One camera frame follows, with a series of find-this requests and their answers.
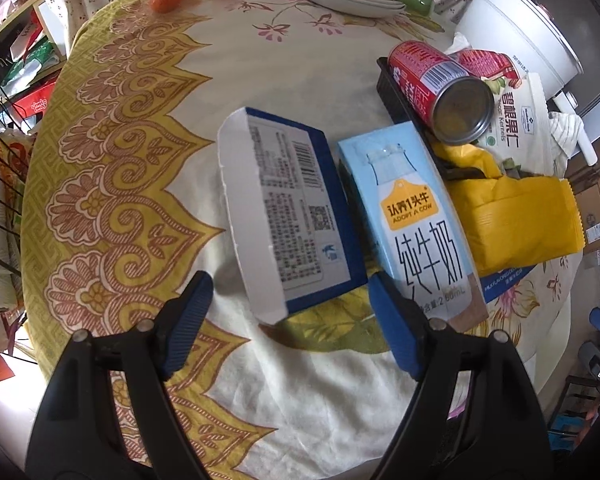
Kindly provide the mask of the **blue white carton box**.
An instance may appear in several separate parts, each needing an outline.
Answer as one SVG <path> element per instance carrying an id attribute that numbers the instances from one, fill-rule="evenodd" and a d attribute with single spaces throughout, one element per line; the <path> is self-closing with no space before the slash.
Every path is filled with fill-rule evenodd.
<path id="1" fill-rule="evenodd" d="M 326 136 L 243 107 L 216 138 L 235 255 L 253 315 L 275 325 L 367 282 Z"/>

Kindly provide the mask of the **blue booklet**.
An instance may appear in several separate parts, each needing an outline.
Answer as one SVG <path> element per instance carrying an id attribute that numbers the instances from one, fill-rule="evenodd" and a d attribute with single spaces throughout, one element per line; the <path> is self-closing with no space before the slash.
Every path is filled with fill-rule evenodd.
<path id="1" fill-rule="evenodd" d="M 488 304 L 508 292 L 509 289 L 514 287 L 533 269 L 534 266 L 524 266 L 523 268 L 507 269 L 480 278 L 482 293 L 486 303 Z"/>

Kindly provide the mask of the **white electric cooking pot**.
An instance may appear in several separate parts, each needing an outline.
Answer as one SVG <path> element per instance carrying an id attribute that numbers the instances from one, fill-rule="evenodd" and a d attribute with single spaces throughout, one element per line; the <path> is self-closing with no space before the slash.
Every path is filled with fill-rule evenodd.
<path id="1" fill-rule="evenodd" d="M 566 85 L 583 73 L 577 53 L 542 6 L 532 0 L 471 0 L 458 22 L 450 52 L 504 54 L 521 79 L 536 84 L 536 108 L 576 116 Z"/>

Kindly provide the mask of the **white paper napkin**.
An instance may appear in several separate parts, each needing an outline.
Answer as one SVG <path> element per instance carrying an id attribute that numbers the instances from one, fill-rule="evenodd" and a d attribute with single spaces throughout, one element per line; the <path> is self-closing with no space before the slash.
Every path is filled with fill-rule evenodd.
<path id="1" fill-rule="evenodd" d="M 585 133 L 584 123 L 577 114 L 550 112 L 550 152 L 552 153 L 554 176 L 562 178 L 570 156 L 578 144 L 578 135 Z"/>

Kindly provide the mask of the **light blue milk carton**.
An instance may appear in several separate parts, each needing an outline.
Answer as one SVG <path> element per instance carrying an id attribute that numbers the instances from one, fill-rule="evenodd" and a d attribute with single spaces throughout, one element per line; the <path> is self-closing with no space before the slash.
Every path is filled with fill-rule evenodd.
<path id="1" fill-rule="evenodd" d="M 460 219 L 413 124 L 341 140 L 338 152 L 342 182 L 400 293 L 459 332 L 485 321 L 486 300 Z"/>

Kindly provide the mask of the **red drink can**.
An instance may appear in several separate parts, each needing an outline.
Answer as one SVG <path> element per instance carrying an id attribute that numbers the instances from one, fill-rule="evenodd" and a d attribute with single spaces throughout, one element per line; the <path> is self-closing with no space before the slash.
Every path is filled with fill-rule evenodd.
<path id="1" fill-rule="evenodd" d="M 494 94 L 449 55 L 408 40 L 391 51 L 388 66 L 407 102 L 440 142 L 469 144 L 489 129 Z"/>

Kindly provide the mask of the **yellow snack bag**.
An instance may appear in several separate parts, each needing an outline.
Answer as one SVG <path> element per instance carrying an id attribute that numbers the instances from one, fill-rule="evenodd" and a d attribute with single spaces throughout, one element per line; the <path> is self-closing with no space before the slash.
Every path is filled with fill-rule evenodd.
<path id="1" fill-rule="evenodd" d="M 580 211 L 566 179 L 507 177 L 490 153 L 471 144 L 434 141 L 432 149 L 444 162 L 479 174 L 445 186 L 483 278 L 584 248 Z"/>

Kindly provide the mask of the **black plastic tray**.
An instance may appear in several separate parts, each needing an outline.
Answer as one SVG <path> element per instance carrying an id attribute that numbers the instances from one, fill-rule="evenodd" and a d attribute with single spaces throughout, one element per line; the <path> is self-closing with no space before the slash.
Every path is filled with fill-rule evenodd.
<path id="1" fill-rule="evenodd" d="M 429 127 L 422 121 L 393 79 L 388 58 L 382 56 L 376 60 L 376 63 L 379 67 L 376 91 L 391 120 L 395 124 L 412 122 L 419 133 L 430 133 Z"/>

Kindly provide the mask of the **floral tablecloth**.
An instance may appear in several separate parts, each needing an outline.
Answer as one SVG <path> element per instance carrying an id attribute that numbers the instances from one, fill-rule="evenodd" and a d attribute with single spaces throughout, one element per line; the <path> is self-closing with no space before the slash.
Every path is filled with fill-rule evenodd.
<path id="1" fill-rule="evenodd" d="M 128 330 L 197 270 L 216 296 L 169 382 L 215 479 L 323 479 L 384 454 L 414 392 L 359 288 L 263 327 L 247 304 L 215 138 L 238 108 L 322 130 L 389 125 L 377 59 L 445 48 L 442 14 L 354 18 L 306 0 L 46 0 L 71 51 L 34 144 L 23 202 L 24 302 L 38 366 L 69 336 Z"/>

